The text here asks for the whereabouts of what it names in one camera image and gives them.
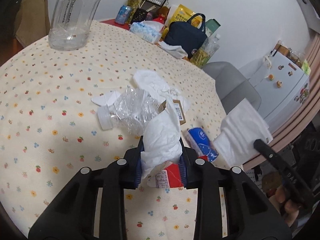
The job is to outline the person's right hand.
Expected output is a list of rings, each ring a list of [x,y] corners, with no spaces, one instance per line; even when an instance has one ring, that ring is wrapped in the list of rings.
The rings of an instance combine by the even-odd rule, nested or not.
[[[286,212],[285,223],[291,227],[299,215],[299,206],[290,199],[286,200],[286,191],[283,186],[277,188],[275,194],[270,198],[270,202],[278,212],[280,212],[281,206],[284,207]]]

